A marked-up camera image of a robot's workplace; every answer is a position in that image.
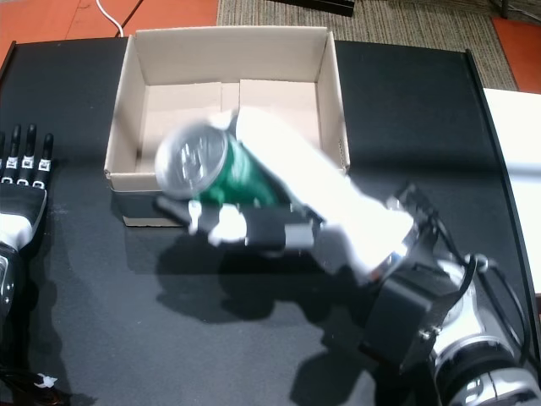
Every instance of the green can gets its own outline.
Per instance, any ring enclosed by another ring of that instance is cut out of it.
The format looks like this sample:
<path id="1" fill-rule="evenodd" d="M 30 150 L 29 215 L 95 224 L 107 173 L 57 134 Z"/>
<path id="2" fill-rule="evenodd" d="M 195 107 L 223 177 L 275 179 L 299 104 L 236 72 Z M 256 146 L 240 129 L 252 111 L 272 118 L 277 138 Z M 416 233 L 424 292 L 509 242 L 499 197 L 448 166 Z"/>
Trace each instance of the green can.
<path id="1" fill-rule="evenodd" d="M 156 153 L 161 190 L 177 200 L 275 206 L 276 193 L 232 134 L 198 123 L 165 139 Z"/>

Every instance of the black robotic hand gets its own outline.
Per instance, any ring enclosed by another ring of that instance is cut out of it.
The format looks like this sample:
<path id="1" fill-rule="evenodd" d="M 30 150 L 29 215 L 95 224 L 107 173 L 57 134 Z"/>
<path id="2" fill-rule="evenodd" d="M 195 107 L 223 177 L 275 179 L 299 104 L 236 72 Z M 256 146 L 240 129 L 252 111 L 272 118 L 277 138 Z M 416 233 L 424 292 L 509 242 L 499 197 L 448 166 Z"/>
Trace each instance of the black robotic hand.
<path id="1" fill-rule="evenodd" d="M 19 251 L 35 236 L 47 198 L 51 172 L 52 134 L 43 142 L 41 159 L 35 165 L 36 126 L 26 135 L 25 153 L 19 159 L 21 127 L 16 125 L 3 165 L 5 134 L 0 132 L 0 316 L 4 318 L 14 299 L 15 276 L 20 269 Z"/>

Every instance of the black tabletop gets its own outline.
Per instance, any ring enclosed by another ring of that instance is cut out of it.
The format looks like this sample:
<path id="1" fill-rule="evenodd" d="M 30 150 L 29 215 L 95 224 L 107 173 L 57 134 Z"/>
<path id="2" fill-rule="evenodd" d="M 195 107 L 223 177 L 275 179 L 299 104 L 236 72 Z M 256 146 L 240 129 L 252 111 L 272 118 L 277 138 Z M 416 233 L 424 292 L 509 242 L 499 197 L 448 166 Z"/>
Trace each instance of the black tabletop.
<path id="1" fill-rule="evenodd" d="M 56 135 L 29 265 L 32 370 L 57 377 L 76 405 L 374 404 L 374 366 L 356 350 L 362 300 L 347 275 L 307 258 L 232 255 L 178 229 L 124 227 L 102 169 L 125 44 L 18 46 L 0 92 L 2 130 L 35 122 Z M 461 250 L 497 259 L 533 320 L 467 56 L 353 42 L 336 51 L 353 180 L 378 198 L 418 183 Z M 392 404 L 415 402 L 411 382 L 374 376 L 394 389 Z"/>

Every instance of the cardboard box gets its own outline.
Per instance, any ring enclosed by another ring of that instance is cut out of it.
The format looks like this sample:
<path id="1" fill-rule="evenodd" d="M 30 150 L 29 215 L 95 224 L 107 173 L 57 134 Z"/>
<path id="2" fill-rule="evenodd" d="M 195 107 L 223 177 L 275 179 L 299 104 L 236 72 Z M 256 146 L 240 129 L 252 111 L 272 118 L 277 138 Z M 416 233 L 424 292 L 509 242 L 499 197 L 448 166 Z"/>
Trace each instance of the cardboard box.
<path id="1" fill-rule="evenodd" d="M 172 225 L 152 207 L 163 138 L 243 106 L 278 115 L 347 170 L 335 44 L 326 28 L 205 27 L 129 37 L 105 162 L 127 225 Z"/>

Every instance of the red floor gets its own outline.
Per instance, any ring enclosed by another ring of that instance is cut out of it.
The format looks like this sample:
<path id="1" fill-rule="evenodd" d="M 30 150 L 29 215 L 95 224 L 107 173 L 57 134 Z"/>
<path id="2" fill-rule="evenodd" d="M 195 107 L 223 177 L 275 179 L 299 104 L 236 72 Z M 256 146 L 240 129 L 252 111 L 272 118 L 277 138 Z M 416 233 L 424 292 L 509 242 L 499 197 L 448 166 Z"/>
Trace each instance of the red floor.
<path id="1" fill-rule="evenodd" d="M 101 0 L 122 23 L 137 0 Z M 125 33 L 147 28 L 216 25 L 218 0 L 145 0 Z M 0 3 L 0 63 L 12 40 L 57 41 L 114 36 L 116 28 L 95 0 L 8 0 Z"/>
<path id="2" fill-rule="evenodd" d="M 541 25 L 493 19 L 520 91 L 541 94 Z"/>

